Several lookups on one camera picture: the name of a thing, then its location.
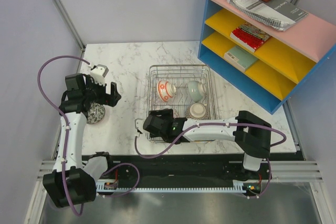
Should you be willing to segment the orange patterned glass bowl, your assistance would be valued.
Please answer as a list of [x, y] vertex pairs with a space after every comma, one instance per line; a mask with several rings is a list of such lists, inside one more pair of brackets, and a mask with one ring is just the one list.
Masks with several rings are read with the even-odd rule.
[[176, 87], [173, 83], [166, 81], [166, 80], [160, 80], [158, 84], [156, 85], [156, 90], [158, 93], [159, 98], [163, 102], [168, 102], [176, 95]]

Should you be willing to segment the brown patterned bowl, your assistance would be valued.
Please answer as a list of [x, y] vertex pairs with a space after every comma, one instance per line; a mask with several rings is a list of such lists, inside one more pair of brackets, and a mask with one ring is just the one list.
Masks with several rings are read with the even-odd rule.
[[194, 103], [186, 109], [185, 117], [190, 119], [208, 120], [211, 116], [207, 105]]

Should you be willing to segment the green glass bowl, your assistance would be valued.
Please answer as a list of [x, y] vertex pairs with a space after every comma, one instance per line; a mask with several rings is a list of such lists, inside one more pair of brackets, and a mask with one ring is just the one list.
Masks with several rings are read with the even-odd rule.
[[191, 99], [195, 103], [200, 102], [203, 98], [206, 97], [207, 88], [205, 84], [196, 80], [191, 80], [187, 86]]

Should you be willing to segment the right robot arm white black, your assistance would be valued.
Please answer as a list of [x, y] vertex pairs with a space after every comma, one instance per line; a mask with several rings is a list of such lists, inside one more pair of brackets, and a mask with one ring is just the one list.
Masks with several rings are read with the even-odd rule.
[[172, 109], [150, 111], [142, 122], [142, 129], [150, 137], [166, 143], [199, 141], [231, 141], [244, 151], [241, 174], [248, 179], [258, 173], [261, 161], [270, 156], [271, 124], [248, 111], [221, 120], [175, 118]]

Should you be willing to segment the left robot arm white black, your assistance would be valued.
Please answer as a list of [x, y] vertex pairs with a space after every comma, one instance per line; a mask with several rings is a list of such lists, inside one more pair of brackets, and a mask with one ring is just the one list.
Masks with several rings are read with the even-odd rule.
[[61, 115], [59, 154], [50, 174], [43, 177], [43, 186], [58, 208], [94, 201], [96, 182], [102, 176], [111, 178], [115, 165], [109, 162], [107, 152], [92, 155], [82, 163], [82, 141], [92, 104], [114, 107], [121, 99], [117, 85], [100, 85], [94, 77], [82, 73], [65, 77], [66, 91], [58, 107]]

